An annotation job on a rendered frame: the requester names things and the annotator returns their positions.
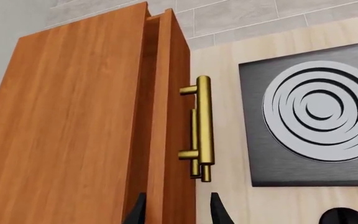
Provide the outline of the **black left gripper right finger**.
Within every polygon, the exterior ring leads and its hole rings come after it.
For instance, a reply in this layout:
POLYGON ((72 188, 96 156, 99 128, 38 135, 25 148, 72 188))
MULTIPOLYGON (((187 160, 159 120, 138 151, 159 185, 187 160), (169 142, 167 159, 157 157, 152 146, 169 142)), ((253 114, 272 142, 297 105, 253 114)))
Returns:
POLYGON ((217 192, 211 193, 210 210, 213 224, 234 224, 217 192))

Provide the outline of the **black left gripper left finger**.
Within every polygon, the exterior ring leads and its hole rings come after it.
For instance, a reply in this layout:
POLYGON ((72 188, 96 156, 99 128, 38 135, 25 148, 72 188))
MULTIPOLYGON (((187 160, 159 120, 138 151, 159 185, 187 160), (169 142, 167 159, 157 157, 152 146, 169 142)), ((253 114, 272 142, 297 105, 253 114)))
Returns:
POLYGON ((127 214, 122 224, 145 224, 147 194, 141 192, 133 206, 132 210, 127 214))

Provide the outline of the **flat black stove plate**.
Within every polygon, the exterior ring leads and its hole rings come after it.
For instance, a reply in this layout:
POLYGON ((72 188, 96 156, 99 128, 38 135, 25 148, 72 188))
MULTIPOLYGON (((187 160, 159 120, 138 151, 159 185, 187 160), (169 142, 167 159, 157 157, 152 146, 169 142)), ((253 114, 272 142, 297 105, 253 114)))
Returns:
POLYGON ((239 65, 252 185, 358 186, 358 44, 239 65))

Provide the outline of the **wooden cabinet drawer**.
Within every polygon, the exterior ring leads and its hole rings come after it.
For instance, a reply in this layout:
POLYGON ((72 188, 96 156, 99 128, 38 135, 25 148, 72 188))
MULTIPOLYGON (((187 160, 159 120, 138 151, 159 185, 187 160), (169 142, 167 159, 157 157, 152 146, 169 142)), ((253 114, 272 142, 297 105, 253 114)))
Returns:
POLYGON ((147 194, 145 224, 196 224, 196 182, 190 162, 178 158, 191 146, 190 50, 172 9, 145 20, 135 149, 130 159, 132 192, 147 194))

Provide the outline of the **wooden cabinet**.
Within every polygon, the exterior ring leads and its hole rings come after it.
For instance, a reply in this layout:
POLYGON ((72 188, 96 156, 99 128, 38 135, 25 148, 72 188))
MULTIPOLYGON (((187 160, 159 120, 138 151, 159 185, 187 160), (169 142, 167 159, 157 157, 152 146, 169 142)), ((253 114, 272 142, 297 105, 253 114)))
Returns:
POLYGON ((146 2, 21 37, 0 84, 0 224, 122 224, 146 2))

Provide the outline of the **round black stove knob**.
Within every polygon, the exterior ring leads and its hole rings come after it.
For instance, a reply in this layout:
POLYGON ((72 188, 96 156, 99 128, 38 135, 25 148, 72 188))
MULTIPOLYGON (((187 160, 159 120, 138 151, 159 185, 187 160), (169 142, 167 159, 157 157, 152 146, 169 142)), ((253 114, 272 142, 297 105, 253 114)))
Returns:
POLYGON ((352 208, 330 208, 325 211, 318 224, 358 224, 358 211, 352 208))

